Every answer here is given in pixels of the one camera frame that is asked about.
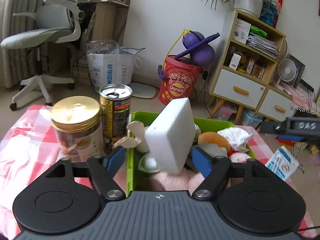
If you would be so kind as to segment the pink fluffy plush toy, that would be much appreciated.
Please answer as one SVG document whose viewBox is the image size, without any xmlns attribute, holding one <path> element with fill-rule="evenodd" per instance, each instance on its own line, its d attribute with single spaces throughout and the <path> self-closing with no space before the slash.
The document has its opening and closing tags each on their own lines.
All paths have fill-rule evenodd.
<svg viewBox="0 0 320 240">
<path fill-rule="evenodd" d="M 139 184 L 142 191 L 179 191 L 188 190 L 192 194 L 204 181 L 200 172 L 183 168 L 179 175 L 159 172 L 142 180 Z"/>
</svg>

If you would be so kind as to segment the hamburger plush toy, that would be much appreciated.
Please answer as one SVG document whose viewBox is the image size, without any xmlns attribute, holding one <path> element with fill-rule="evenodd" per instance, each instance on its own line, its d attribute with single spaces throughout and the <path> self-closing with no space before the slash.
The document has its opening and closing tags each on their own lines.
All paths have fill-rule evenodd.
<svg viewBox="0 0 320 240">
<path fill-rule="evenodd" d="M 231 150 L 231 146 L 228 140 L 217 134 L 216 132 L 204 132 L 198 137 L 198 144 L 217 144 L 219 147 L 223 147 L 229 152 Z"/>
</svg>

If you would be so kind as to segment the mouse plush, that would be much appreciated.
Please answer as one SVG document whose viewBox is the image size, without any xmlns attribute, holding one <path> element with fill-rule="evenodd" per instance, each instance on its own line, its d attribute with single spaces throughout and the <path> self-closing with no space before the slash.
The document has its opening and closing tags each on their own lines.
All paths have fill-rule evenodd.
<svg viewBox="0 0 320 240">
<path fill-rule="evenodd" d="M 155 174 L 160 172 L 160 170 L 157 167 L 155 158 L 150 155 L 149 147 L 144 138 L 147 129 L 148 127 L 145 127 L 140 121 L 132 121 L 128 123 L 127 130 L 133 134 L 133 137 L 123 137 L 117 140 L 114 143 L 113 148 L 123 146 L 125 149 L 136 149 L 138 152 L 143 154 L 138 163 L 138 169 L 145 173 Z"/>
</svg>

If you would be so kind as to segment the white plush toy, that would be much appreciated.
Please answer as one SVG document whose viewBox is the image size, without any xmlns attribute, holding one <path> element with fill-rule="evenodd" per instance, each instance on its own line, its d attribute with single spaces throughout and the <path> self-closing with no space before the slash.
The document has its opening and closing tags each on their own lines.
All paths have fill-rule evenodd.
<svg viewBox="0 0 320 240">
<path fill-rule="evenodd" d="M 230 127 L 220 130 L 217 133 L 229 142 L 233 151 L 241 153 L 248 152 L 247 143 L 253 138 L 253 135 L 246 130 L 238 127 Z"/>
</svg>

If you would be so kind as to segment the clear blue storage box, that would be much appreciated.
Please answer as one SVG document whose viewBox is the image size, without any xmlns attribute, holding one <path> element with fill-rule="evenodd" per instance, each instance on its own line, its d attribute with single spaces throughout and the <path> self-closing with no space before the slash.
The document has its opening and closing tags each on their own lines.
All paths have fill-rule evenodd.
<svg viewBox="0 0 320 240">
<path fill-rule="evenodd" d="M 263 122 L 263 117 L 256 114 L 255 111 L 247 108 L 242 111 L 240 118 L 240 123 L 242 126 L 257 128 L 261 122 Z"/>
</svg>

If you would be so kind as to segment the low white drawer cabinet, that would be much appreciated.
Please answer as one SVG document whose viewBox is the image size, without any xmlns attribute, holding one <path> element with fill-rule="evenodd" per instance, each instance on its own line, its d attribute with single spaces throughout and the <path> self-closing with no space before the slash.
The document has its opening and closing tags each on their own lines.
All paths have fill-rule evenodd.
<svg viewBox="0 0 320 240">
<path fill-rule="evenodd" d="M 284 121 L 294 116 L 296 110 L 293 107 L 293 98 L 287 92 L 276 87 L 269 86 L 262 98 L 257 113 L 270 120 Z"/>
</svg>

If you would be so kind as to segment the blue white milk carton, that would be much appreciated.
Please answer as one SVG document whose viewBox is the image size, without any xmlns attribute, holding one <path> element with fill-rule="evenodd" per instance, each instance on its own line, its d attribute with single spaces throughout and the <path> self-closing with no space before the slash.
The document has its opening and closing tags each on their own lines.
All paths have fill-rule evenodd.
<svg viewBox="0 0 320 240">
<path fill-rule="evenodd" d="M 287 181 L 299 168 L 299 162 L 285 146 L 281 146 L 265 166 L 280 179 Z"/>
</svg>

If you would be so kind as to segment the gold lid cookie jar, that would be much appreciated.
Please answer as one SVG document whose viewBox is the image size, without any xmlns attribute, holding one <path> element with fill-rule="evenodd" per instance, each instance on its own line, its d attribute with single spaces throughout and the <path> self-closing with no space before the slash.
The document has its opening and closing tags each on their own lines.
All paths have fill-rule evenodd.
<svg viewBox="0 0 320 240">
<path fill-rule="evenodd" d="M 103 155 L 100 105 L 88 96 L 71 96 L 51 109 L 51 124 L 61 152 L 72 162 Z"/>
</svg>

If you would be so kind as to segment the white desk fan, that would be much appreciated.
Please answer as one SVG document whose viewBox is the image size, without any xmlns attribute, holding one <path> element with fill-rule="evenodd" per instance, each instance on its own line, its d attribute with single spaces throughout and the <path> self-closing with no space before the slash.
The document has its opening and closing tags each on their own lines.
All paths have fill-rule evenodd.
<svg viewBox="0 0 320 240">
<path fill-rule="evenodd" d="M 291 59 L 283 59 L 277 67 L 277 72 L 274 78 L 274 86 L 283 89 L 280 85 L 281 81 L 291 82 L 297 74 L 295 63 Z"/>
</svg>

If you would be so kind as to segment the framed picture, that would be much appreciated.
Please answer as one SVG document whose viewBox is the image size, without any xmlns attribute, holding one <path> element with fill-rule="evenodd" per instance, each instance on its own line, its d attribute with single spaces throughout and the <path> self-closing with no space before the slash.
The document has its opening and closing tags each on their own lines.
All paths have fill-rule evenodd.
<svg viewBox="0 0 320 240">
<path fill-rule="evenodd" d="M 302 75 L 303 75 L 303 72 L 304 72 L 304 69 L 305 69 L 305 64 L 300 62 L 296 57 L 294 57 L 291 54 L 288 54 L 288 59 L 293 61 L 295 63 L 295 66 L 296 66 L 297 74 L 296 74 L 294 80 L 292 81 L 292 87 L 293 88 L 297 88 L 299 83 L 300 83 L 300 80 L 302 78 Z"/>
</svg>

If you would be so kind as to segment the white bathroom scale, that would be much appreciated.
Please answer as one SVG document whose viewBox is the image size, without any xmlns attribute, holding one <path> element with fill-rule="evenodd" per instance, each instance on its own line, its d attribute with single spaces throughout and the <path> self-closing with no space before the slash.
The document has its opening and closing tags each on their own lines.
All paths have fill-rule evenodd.
<svg viewBox="0 0 320 240">
<path fill-rule="evenodd" d="M 132 96 L 136 98 L 153 99 L 157 93 L 154 87 L 143 83 L 132 82 L 128 86 L 132 89 Z"/>
</svg>

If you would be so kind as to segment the red Lays chip bucket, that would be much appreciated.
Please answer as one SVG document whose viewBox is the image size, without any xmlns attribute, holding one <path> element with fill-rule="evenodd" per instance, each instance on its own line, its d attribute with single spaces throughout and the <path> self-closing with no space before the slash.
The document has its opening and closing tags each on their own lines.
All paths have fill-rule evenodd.
<svg viewBox="0 0 320 240">
<path fill-rule="evenodd" d="M 175 55 L 168 55 L 164 65 L 158 66 L 158 75 L 162 81 L 159 91 L 160 102 L 167 105 L 174 99 L 189 97 L 202 71 L 203 68 L 193 64 L 189 58 L 175 60 Z"/>
</svg>

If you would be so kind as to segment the white paper shopping bag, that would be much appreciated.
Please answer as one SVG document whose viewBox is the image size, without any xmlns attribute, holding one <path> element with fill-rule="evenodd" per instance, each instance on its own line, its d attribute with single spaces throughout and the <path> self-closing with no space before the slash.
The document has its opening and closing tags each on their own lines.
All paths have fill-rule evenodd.
<svg viewBox="0 0 320 240">
<path fill-rule="evenodd" d="M 88 68 L 98 92 L 110 84 L 131 83 L 134 68 L 142 66 L 137 54 L 144 48 L 122 47 L 114 40 L 94 40 L 86 45 Z"/>
</svg>

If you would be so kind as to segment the purple bouncing ball toy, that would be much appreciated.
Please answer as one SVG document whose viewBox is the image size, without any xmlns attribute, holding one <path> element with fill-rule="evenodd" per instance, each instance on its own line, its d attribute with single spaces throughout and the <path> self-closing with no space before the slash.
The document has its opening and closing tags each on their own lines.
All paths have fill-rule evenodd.
<svg viewBox="0 0 320 240">
<path fill-rule="evenodd" d="M 186 55 L 189 55 L 191 61 L 196 66 L 208 67 L 215 58 L 215 51 L 209 43 L 219 37 L 219 33 L 204 37 L 198 31 L 189 31 L 186 34 L 183 34 L 182 43 L 185 47 L 185 51 L 176 55 L 175 60 L 179 60 Z"/>
</svg>

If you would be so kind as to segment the wooden desk with shelves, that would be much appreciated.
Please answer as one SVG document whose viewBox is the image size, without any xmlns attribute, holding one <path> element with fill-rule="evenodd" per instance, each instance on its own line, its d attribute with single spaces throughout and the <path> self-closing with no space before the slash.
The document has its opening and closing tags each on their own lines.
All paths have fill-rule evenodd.
<svg viewBox="0 0 320 240">
<path fill-rule="evenodd" d="M 83 0 L 80 4 L 94 11 L 92 40 L 123 43 L 131 0 Z"/>
</svg>

